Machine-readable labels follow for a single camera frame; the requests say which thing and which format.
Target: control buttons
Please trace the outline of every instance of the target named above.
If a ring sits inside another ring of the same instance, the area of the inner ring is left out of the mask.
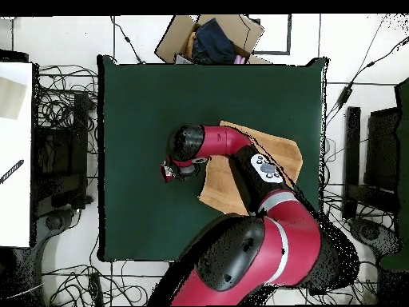
[[[261,172],[264,172],[264,173],[275,173],[276,172],[276,168],[273,165],[268,164],[266,162],[263,165],[261,165],[260,169],[261,169]]]
[[[263,154],[254,154],[251,163],[263,181],[277,184],[283,182],[276,167]]]

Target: floor tile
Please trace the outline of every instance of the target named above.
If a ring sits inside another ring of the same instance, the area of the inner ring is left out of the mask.
[[[262,54],[257,57],[275,64],[305,66],[318,57],[319,28],[319,14],[293,14],[290,55]]]
[[[88,188],[87,192],[89,193],[90,191],[96,192],[97,188]],[[91,205],[86,206],[82,210],[81,219],[75,227],[49,240],[42,258],[43,273],[75,265],[90,265],[89,255],[92,251],[92,264],[101,272],[109,273],[110,264],[100,262],[97,259],[97,250],[99,248],[99,242],[97,242],[99,231],[97,196],[94,199]],[[73,225],[77,223],[77,218],[78,215],[74,216]]]
[[[0,19],[0,50],[11,50],[11,20]]]
[[[331,110],[343,89],[342,85],[327,85],[327,112]],[[344,131],[345,131],[345,112],[349,106],[357,106],[361,108],[360,120],[360,140],[367,138],[367,122],[371,112],[376,110],[384,110],[391,107],[396,107],[395,91],[393,86],[369,86],[355,85],[347,103],[341,111],[329,122],[326,135],[335,142],[335,149],[328,153],[327,159],[328,168],[331,172],[331,183],[342,183],[343,173],[343,151],[344,147]],[[334,113],[328,116],[328,121],[334,116]],[[366,142],[361,142],[359,159],[359,182],[363,182],[365,158],[366,158]]]
[[[172,15],[122,15],[115,17],[142,61],[163,63],[155,55],[155,49],[165,34]],[[115,56],[120,64],[135,64],[137,58],[121,30],[115,28]]]
[[[254,50],[287,51],[287,14],[249,14],[251,19],[260,19],[263,35]]]
[[[41,66],[80,65],[97,71],[97,55],[112,54],[109,17],[17,18],[14,49]]]
[[[117,283],[113,285],[112,306],[143,306],[152,295],[159,277],[114,277]],[[109,281],[105,281],[106,290],[109,290]]]
[[[78,289],[73,287],[72,285],[77,285],[79,289],[82,291],[81,286],[88,288],[89,279],[87,276],[80,276],[75,279],[75,276],[72,275],[71,277],[68,276],[43,276],[43,293],[44,293],[44,301],[47,306],[54,305],[64,305],[65,307],[75,306],[75,302],[70,302],[73,299],[77,299],[80,295]],[[84,293],[83,299],[85,303],[89,303],[91,305],[92,298],[88,293]],[[78,306],[83,306],[81,300],[78,298],[77,300]]]
[[[322,14],[320,55],[331,59],[327,79],[349,82],[358,72],[384,14]],[[364,66],[387,54],[409,35],[404,18],[389,14],[369,50]],[[357,82],[400,83],[409,73],[409,45],[364,70]]]
[[[278,289],[268,299],[267,305],[303,305],[304,302],[305,300],[298,289]]]
[[[168,268],[169,263],[163,261],[115,261],[113,263],[113,274],[161,277]]]

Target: cardboard box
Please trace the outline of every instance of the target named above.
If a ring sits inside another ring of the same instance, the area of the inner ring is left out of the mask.
[[[227,38],[232,41],[236,54],[246,57],[247,64],[270,64],[252,54],[264,28],[242,14],[202,14],[194,22],[188,15],[175,15],[155,54],[166,63],[173,63],[175,54],[185,54],[190,34],[215,18]]]

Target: cable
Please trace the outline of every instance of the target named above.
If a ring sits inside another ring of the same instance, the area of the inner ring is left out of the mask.
[[[78,214],[77,223],[75,225],[70,226],[68,229],[73,229],[76,225],[78,225],[81,219],[81,214],[82,214],[82,209],[80,209],[80,213]]]
[[[324,189],[327,187],[327,185],[328,185],[328,183],[329,183],[329,179],[330,179],[330,177],[331,177],[331,174],[330,174],[330,172],[329,172],[329,168],[328,168],[328,166],[327,166],[327,163],[325,162],[324,163],[324,168],[327,170],[327,179],[325,180],[325,183],[324,183]]]
[[[39,289],[39,288],[42,287],[43,285],[44,285],[44,283],[41,283],[40,285],[37,285],[37,286],[33,287],[32,289],[28,289],[28,290],[26,290],[26,291],[24,291],[24,292],[17,293],[17,294],[15,294],[15,295],[11,296],[11,297],[6,297],[5,299],[7,300],[7,299],[11,299],[11,298],[13,298],[13,297],[20,297],[20,296],[23,295],[23,294],[27,294],[27,293],[29,293],[29,292],[34,291],[35,289]]]
[[[362,142],[367,142],[369,139],[370,139],[370,138],[366,138],[366,139],[360,140],[360,141],[359,141],[359,144],[362,143]],[[351,147],[351,146],[354,146],[354,145],[355,145],[355,143],[354,143],[354,144],[350,144],[350,145],[348,145],[348,146],[342,148],[341,150],[335,152],[334,154],[332,154],[332,156],[335,156],[335,155],[337,155],[338,153],[342,152],[343,150],[345,150],[345,149],[347,149],[347,148],[349,148],[349,147]]]
[[[324,168],[328,171],[328,176],[330,176],[330,170],[327,166],[327,162],[324,162]],[[326,181],[325,183],[325,187],[327,185],[343,185],[343,184],[328,184],[328,181]],[[345,231],[347,231],[348,233],[350,232],[349,229],[347,229],[345,226],[347,225],[347,221],[343,220],[339,220],[335,214],[332,212],[332,209],[337,209],[340,210],[338,208],[338,206],[333,205],[333,203],[339,203],[339,202],[343,202],[343,201],[348,201],[348,199],[343,198],[341,195],[337,194],[337,193],[333,193],[330,192],[328,190],[326,190],[324,187],[323,192],[325,193],[324,195],[324,204],[326,206],[328,206],[328,216],[333,217],[334,220],[332,220],[332,222],[336,222],[337,224],[339,224],[341,226],[342,229],[344,229]],[[374,217],[374,216],[380,216],[382,217],[382,221],[381,221],[381,225],[383,225],[383,217],[384,216],[388,216],[391,218],[392,220],[392,225],[393,225],[393,217],[389,214],[389,213],[383,213],[383,214],[374,214],[375,208],[373,206],[369,206],[367,204],[364,203],[360,203],[363,207],[361,208],[361,210],[356,214],[356,216],[358,218],[365,218],[365,217]],[[370,261],[361,261],[360,262],[361,265],[371,265],[374,268],[378,269],[378,266],[374,263],[374,262],[370,262]],[[357,289],[356,284],[361,285],[361,290]],[[355,299],[356,302],[359,303],[360,305],[365,305],[368,303],[368,300],[366,299],[366,297],[363,295],[363,291],[367,291],[369,292],[371,295],[373,295],[375,297],[375,300],[377,299],[377,292],[376,292],[376,287],[374,286],[373,283],[371,283],[368,279],[367,282],[362,283],[359,280],[354,281],[353,284],[351,284],[349,287],[351,288],[352,294],[350,293],[344,293],[344,292],[340,292],[340,291],[326,291],[326,293],[324,294],[324,296],[321,298],[319,298],[319,300],[315,299],[316,301],[320,302],[321,304],[325,304],[327,305],[328,303],[325,301],[325,297],[330,297],[331,294],[344,294],[345,296],[348,296],[348,300],[347,300],[347,304],[350,305]],[[330,304],[334,303],[333,298],[330,298],[331,300],[329,301]]]
[[[110,18],[111,18],[112,24],[113,24],[114,26],[118,27],[118,28],[121,30],[121,33],[122,33],[122,35],[124,36],[125,41],[128,42],[128,43],[131,45],[131,48],[132,48],[132,50],[133,50],[133,53],[135,54],[135,57],[137,57],[137,61],[138,61],[139,63],[144,63],[144,62],[139,58],[139,56],[137,55],[137,52],[136,52],[136,50],[133,48],[133,45],[132,45],[131,40],[126,36],[126,34],[124,33],[124,30],[122,29],[122,27],[119,26],[119,25],[113,20],[113,17],[112,17],[112,16],[110,16]]]
[[[331,148],[331,143],[332,142],[334,144],[334,154],[330,154],[327,158],[327,162],[334,162],[336,161],[336,142],[330,138],[325,138],[325,143],[326,145],[328,145],[328,149],[327,151],[324,153],[324,156],[327,155],[328,153],[330,153],[332,151]]]
[[[247,35],[246,35],[246,39],[245,39],[245,41],[244,41],[244,47],[243,47],[243,53],[246,53],[246,44],[247,44],[248,34],[250,33],[250,27],[248,27],[248,26],[246,25],[246,23],[244,22],[244,20],[243,20],[243,18],[241,17],[241,15],[240,15],[240,14],[238,14],[238,15],[239,15],[239,18],[240,18],[241,22],[243,22],[243,25],[245,25],[245,26],[247,27],[247,29],[248,29]]]
[[[118,285],[118,283],[115,282],[114,279],[112,279],[111,277],[107,277],[101,274],[101,272],[99,272],[98,269],[96,269],[93,265],[92,265],[92,254],[94,252],[94,250],[97,247],[97,242],[99,239],[99,235],[97,236],[97,240],[95,241],[95,244],[93,246],[93,249],[91,250],[91,253],[89,254],[89,263],[90,265],[76,265],[76,266],[72,266],[72,267],[68,267],[68,268],[64,268],[64,269],[56,269],[52,272],[48,272],[48,273],[44,273],[42,275],[50,275],[51,273],[57,273],[60,272],[62,270],[68,270],[68,269],[78,269],[78,268],[83,268],[83,270],[80,273],[75,273],[75,272],[71,272],[69,274],[69,276],[58,286],[57,291],[55,293],[53,293],[53,295],[50,297],[50,305],[51,306],[67,306],[67,305],[71,305],[72,307],[78,307],[78,306],[89,306],[89,307],[94,307],[95,306],[95,297],[96,297],[96,293],[95,293],[95,287],[96,286],[92,286],[90,285],[90,279],[89,276],[92,273],[92,271],[96,272],[97,275],[100,277],[100,279],[106,279],[107,281],[109,281],[111,284],[113,284],[115,286],[115,288],[111,288],[109,290],[109,292],[102,292],[102,295],[104,297],[109,298],[108,301],[104,302],[104,305],[112,305],[112,301],[113,299],[115,299],[116,297],[119,296],[123,296],[125,297],[125,299],[127,300],[127,302],[129,303],[130,306],[134,306],[135,303],[138,303],[141,299],[142,299],[142,295],[144,294],[146,296],[146,301],[148,300],[148,293],[146,291],[146,289],[144,289],[142,286],[138,286],[138,285],[125,285],[123,277],[121,277],[122,279],[122,287],[120,287]],[[80,282],[80,277],[84,278],[84,277],[88,277],[88,281],[89,284],[88,286],[84,286],[81,282]],[[140,297],[137,300],[131,300],[129,298],[129,296],[127,295],[127,292],[130,289],[138,289],[139,293],[140,293]],[[118,295],[113,295],[112,291],[119,291],[120,293]],[[54,301],[57,297],[58,294],[66,292],[69,296],[70,296],[70,300],[63,302],[60,305],[55,305]],[[88,302],[86,300],[86,295],[89,295],[91,297],[91,302]]]
[[[125,265],[128,263],[129,260],[126,260],[124,262],[124,264],[121,267],[121,280],[122,280],[122,292],[125,293],[127,290],[131,289],[131,288],[135,288],[138,290],[140,296],[139,299],[135,300],[135,301],[131,301],[132,303],[137,303],[139,301],[142,300],[142,292],[144,293],[144,295],[146,296],[146,302],[148,301],[148,293],[146,292],[146,289],[141,288],[140,286],[137,285],[133,285],[133,286],[129,286],[128,288],[125,288],[125,282],[124,282],[124,267]]]
[[[367,48],[367,53],[365,54],[365,57],[363,58],[363,61],[362,61],[361,65],[359,66],[359,69],[358,69],[358,71],[357,71],[356,74],[359,74],[359,72],[360,72],[360,70],[361,70],[363,64],[365,63],[365,60],[367,60],[367,55],[368,55],[368,53],[369,53],[369,50],[371,49],[372,44],[373,44],[374,41],[375,41],[376,35],[378,34],[378,31],[379,31],[380,27],[382,26],[382,23],[383,23],[383,21],[385,20],[386,17],[387,17],[387,15],[385,14],[385,15],[383,16],[383,18],[382,18],[382,20],[381,20],[379,26],[378,26],[378,29],[377,29],[376,32],[375,32],[374,37],[373,37],[372,40],[371,40],[371,43],[369,44],[369,47]],[[358,76],[358,75],[356,75],[356,76],[352,79],[351,82],[354,82],[354,80],[356,79],[357,76]]]
[[[54,68],[61,68],[61,67],[78,67],[78,68],[81,68],[82,70],[84,70],[84,71],[86,71],[86,72],[88,72],[90,74],[98,76],[98,74],[96,72],[94,72],[93,70],[89,70],[89,69],[87,69],[87,68],[85,68],[83,66],[79,66],[79,65],[40,66],[39,69],[40,69],[40,71],[45,71],[45,70],[52,70]]]
[[[82,143],[77,139],[77,135],[72,132],[71,136],[73,140],[77,142],[77,144],[87,151],[88,154],[92,154],[97,156],[97,151],[95,149],[95,142],[93,136],[96,135],[95,129],[97,128],[95,119],[87,116],[88,124],[87,126],[84,124],[83,121],[78,119],[74,114],[74,98],[73,95],[75,93],[85,93],[89,96],[90,99],[90,109],[93,110],[97,106],[97,83],[95,82],[94,75],[95,72],[92,70],[88,70],[82,66],[76,66],[80,68],[80,70],[75,70],[69,74],[62,74],[61,68],[64,66],[47,66],[41,67],[41,72],[56,70],[56,74],[47,74],[44,75],[40,73],[41,78],[51,78],[53,82],[50,86],[44,87],[40,84],[40,104],[38,110],[38,124],[40,126],[44,126],[51,129],[68,129],[73,131],[73,123],[76,122],[77,124],[81,125],[90,135],[90,139],[88,140],[88,144],[91,145],[91,150],[88,149],[87,145],[82,145]],[[67,88],[66,79],[68,77],[74,77],[80,73],[86,72],[91,78],[92,82],[87,86],[74,84],[69,89]],[[50,151],[47,152],[43,149],[43,155],[39,159],[42,163],[40,163],[40,167],[44,168],[51,168],[50,172],[54,171],[55,162],[58,159],[55,157],[55,149],[56,143],[55,140],[51,142],[47,142],[49,145]],[[93,178],[90,183],[87,185],[87,188],[93,182]],[[71,197],[71,200],[76,199],[81,194],[79,193],[76,197]]]
[[[312,302],[310,302],[308,300],[308,290],[306,289],[305,291],[305,295],[303,294],[303,291],[301,291],[301,289],[298,289],[298,291],[301,293],[301,295],[303,296],[304,300],[305,300],[305,305],[308,303],[310,305],[314,305]]]
[[[365,60],[367,58],[367,55],[369,53],[369,50],[371,49],[372,43],[374,42],[376,35],[378,34],[378,31],[384,21],[384,19],[386,18],[386,14],[383,17],[382,21],[379,24],[378,29],[375,32],[375,35],[371,41],[371,44],[369,45],[368,49],[367,49],[367,53],[365,54],[365,58],[362,61],[361,66],[358,69],[358,72],[355,74],[355,76],[352,78],[352,80],[349,82],[349,84],[343,88],[343,91],[341,92],[341,95],[339,96],[336,105],[338,106],[338,110],[336,111],[335,114],[332,115],[331,119],[326,122],[326,126],[329,125],[329,123],[332,121],[332,119],[339,113],[339,111],[341,110],[341,108],[343,107],[343,105],[347,102],[347,100],[349,99],[349,97],[351,96],[352,93],[352,85],[354,84],[355,79],[367,68],[372,67],[374,64],[376,64],[377,62],[380,62],[381,60],[385,59],[386,57],[388,57],[390,54],[392,54],[392,52],[396,49],[399,48],[400,46],[404,46],[409,42],[409,36],[405,37],[404,39],[402,39],[400,42],[398,42],[395,46],[392,47],[391,51],[387,54],[385,54],[383,57],[374,60],[373,62],[369,62],[364,68],[361,68],[362,65],[365,63]]]
[[[111,279],[112,279],[112,278],[113,278],[113,263],[112,263],[112,262],[110,263],[110,268],[111,268]],[[121,276],[121,279],[122,279],[123,285],[125,285],[123,276]],[[112,282],[111,282],[111,286],[110,286],[110,287],[111,287],[111,288],[110,288],[111,302],[109,303],[109,305],[112,306]]]

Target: tangled wires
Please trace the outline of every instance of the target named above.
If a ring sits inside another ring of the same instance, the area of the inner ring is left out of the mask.
[[[62,70],[75,67],[75,71],[64,74]],[[39,85],[39,107],[38,107],[38,125],[42,128],[52,130],[72,131],[74,124],[84,125],[82,120],[77,119],[74,114],[74,95],[87,94],[90,105],[87,114],[87,126],[83,126],[88,132],[89,137],[87,145],[82,145],[87,149],[90,157],[96,157],[97,150],[95,142],[97,141],[97,119],[95,109],[97,106],[97,74],[92,70],[87,70],[81,66],[49,66],[40,67],[40,85]],[[86,85],[77,84],[77,80],[85,80]],[[42,168],[54,169],[56,161],[55,153],[57,142],[52,139],[46,141],[48,152],[42,157]],[[88,177],[90,185],[97,176],[97,171],[92,177]],[[81,213],[78,215],[77,222],[70,227],[74,228],[81,219]],[[112,305],[113,300],[124,298],[128,305],[144,305],[148,300],[146,290],[139,285],[126,285],[123,277],[123,269],[128,261],[125,261],[121,267],[121,283],[115,281],[112,275],[104,275],[98,270],[92,262],[92,255],[97,247],[99,237],[89,255],[89,264],[75,265],[72,267],[57,269],[52,272],[44,273],[43,277],[56,276],[64,277],[64,281],[57,287],[57,290],[50,296],[50,306],[68,306],[68,307],[96,307],[103,305]],[[97,284],[95,277],[99,278],[101,284]]]
[[[64,74],[62,69],[76,68],[75,71]],[[97,74],[81,66],[47,66],[40,67],[39,71],[39,104],[38,104],[38,125],[43,128],[53,130],[71,130],[73,131],[74,122],[86,129],[90,138],[87,138],[87,145],[79,142],[77,135],[72,132],[72,137],[78,142],[80,147],[87,149],[88,154],[97,157],[97,118],[95,109],[97,107]],[[74,83],[73,79],[91,79],[83,86]],[[74,95],[87,94],[89,98],[89,107],[87,114],[87,126],[74,114]],[[59,147],[58,141],[54,138],[47,139],[42,154],[40,154],[40,168],[45,172],[52,172],[57,161],[55,150]],[[97,172],[90,177],[90,185]]]
[[[336,159],[336,155],[343,152],[345,148],[341,150],[336,150],[336,144],[334,141],[330,141],[327,145],[333,145],[332,150],[328,148],[328,151],[325,153],[324,159],[324,168],[325,168],[325,181],[324,181],[324,209],[326,214],[342,231],[351,239],[351,228],[348,224],[348,220],[341,219],[341,205],[348,202],[347,198],[343,197],[342,194],[336,192],[336,188],[342,188],[342,183],[331,183],[330,177],[331,173],[328,168],[328,163]],[[375,207],[359,203],[357,213],[355,215],[356,219],[370,219],[377,222],[380,225],[387,227],[388,229],[394,229],[395,226],[395,216],[391,213],[376,210]],[[370,261],[361,261],[361,265],[367,264],[375,269],[379,269],[378,265]],[[359,279],[348,286],[348,289],[351,290],[352,301],[357,301],[360,304],[364,303],[373,303],[376,302],[378,297],[378,283],[366,279],[365,282],[360,281]]]
[[[42,274],[43,276],[66,276],[66,279],[58,286],[57,291],[53,293],[49,299],[49,305],[51,307],[96,307],[112,305],[113,300],[118,297],[123,297],[130,306],[146,304],[148,300],[146,290],[139,285],[126,285],[124,282],[123,269],[128,261],[125,261],[121,267],[121,284],[118,284],[112,276],[103,275],[95,268],[91,257],[97,247],[97,242],[98,237],[89,255],[89,265],[76,265]],[[63,273],[63,271],[66,270],[71,270],[71,272],[68,274]],[[109,282],[110,288],[106,291],[102,291],[101,286],[98,286],[92,278],[93,274],[96,274],[103,281]],[[131,289],[137,291],[137,298],[132,299],[129,296]],[[60,295],[64,295],[65,300],[61,303],[56,303]],[[102,296],[102,301],[98,304],[98,297],[100,296]]]

